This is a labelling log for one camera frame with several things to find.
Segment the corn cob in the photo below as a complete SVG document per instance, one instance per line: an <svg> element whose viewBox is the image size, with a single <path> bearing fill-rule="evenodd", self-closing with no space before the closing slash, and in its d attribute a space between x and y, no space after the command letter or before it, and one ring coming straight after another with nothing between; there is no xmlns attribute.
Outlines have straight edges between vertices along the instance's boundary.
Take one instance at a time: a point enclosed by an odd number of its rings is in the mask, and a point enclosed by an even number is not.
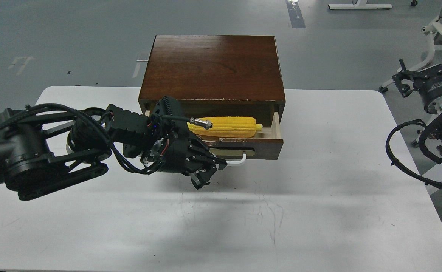
<svg viewBox="0 0 442 272"><path fill-rule="evenodd" d="M189 124L189 129L194 134L225 138L250 138L263 128L262 125L256 124L253 117L205 117L201 120L210 120L212 122L211 129L204 129L200 126Z"/></svg>

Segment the robotic arm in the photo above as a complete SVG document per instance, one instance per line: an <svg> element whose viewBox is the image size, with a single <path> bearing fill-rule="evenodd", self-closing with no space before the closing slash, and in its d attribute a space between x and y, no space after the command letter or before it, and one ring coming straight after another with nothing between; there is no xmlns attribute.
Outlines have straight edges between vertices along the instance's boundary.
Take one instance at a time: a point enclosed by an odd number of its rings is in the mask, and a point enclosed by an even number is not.
<svg viewBox="0 0 442 272"><path fill-rule="evenodd" d="M63 112L39 114L51 111ZM69 122L42 128L64 121ZM157 102L149 117L112 104L106 110L79 111L53 103L6 109L0 113L0 184L17 191L20 200L39 198L105 174L108 167L101 161L113 153L128 172L181 173L200 189L227 164L209 152L186 122L212 127L210 122L184 117L180 103L169 96ZM54 156L46 139L67 131L68 155ZM123 144L123 155L114 142ZM141 156L145 168L136 168L124 156ZM89 166L74 170L82 162Z"/></svg>
<svg viewBox="0 0 442 272"><path fill-rule="evenodd" d="M408 97L413 91L417 91L421 96L422 102L424 104L424 110L430 114L437 115L437 118L433 120L430 124L426 125L421 119L412 120L405 122L393 129L386 141L386 151L387 155L392 161L392 165L402 170L404 173L423 181L426 185L432 185L439 189L442 189L442 183L437 181L432 181L425 177L412 172L407 167L405 167L392 153L390 149L390 139L396 131L399 131L408 125L419 125L423 127L423 131L419 136L418 146L421 152L436 162L437 164L442 164L442 63L440 65L433 66L431 68L425 69L421 72L409 71L404 65L404 61L399 60L402 70L392 76L395 85L397 86L402 97ZM403 80L409 80L413 83L413 88L411 89L409 84L404 84ZM426 141L428 139L439 140L441 142L440 146L437 146L437 151L440 157L428 150L426 146Z"/></svg>

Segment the wooden box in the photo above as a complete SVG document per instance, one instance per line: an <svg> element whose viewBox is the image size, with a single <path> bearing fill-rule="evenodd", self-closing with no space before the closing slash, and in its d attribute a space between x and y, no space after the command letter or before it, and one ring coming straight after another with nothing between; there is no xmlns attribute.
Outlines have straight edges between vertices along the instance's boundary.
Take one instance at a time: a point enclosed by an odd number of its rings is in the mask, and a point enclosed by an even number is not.
<svg viewBox="0 0 442 272"><path fill-rule="evenodd" d="M178 99L188 117L251 116L263 125L253 138L201 137L216 155L278 158L285 92L273 36L156 36L138 97L142 111L164 95Z"/></svg>

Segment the wooden box top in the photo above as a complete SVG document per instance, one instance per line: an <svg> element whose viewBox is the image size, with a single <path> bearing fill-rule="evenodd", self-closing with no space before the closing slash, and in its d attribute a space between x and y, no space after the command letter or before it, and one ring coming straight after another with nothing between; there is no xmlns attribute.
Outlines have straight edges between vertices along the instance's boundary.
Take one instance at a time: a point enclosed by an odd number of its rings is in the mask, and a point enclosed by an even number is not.
<svg viewBox="0 0 442 272"><path fill-rule="evenodd" d="M170 95L190 103L285 104L273 36L156 36L141 107Z"/></svg>

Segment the table surface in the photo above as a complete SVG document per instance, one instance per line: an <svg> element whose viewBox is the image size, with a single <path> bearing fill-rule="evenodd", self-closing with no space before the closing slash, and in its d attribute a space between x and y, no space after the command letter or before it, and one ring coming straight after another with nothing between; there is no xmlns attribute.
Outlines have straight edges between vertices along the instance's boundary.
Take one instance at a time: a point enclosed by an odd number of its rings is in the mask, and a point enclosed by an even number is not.
<svg viewBox="0 0 442 272"><path fill-rule="evenodd" d="M38 103L139 111L137 95L53 86ZM104 176L33 201L0 185L0 270L442 271L442 224L425 186L385 154L395 122L382 95L286 98L279 159L228 167L198 191L180 174L135 175L114 158ZM414 169L400 134L393 140ZM48 144L65 153L65 135Z"/></svg>

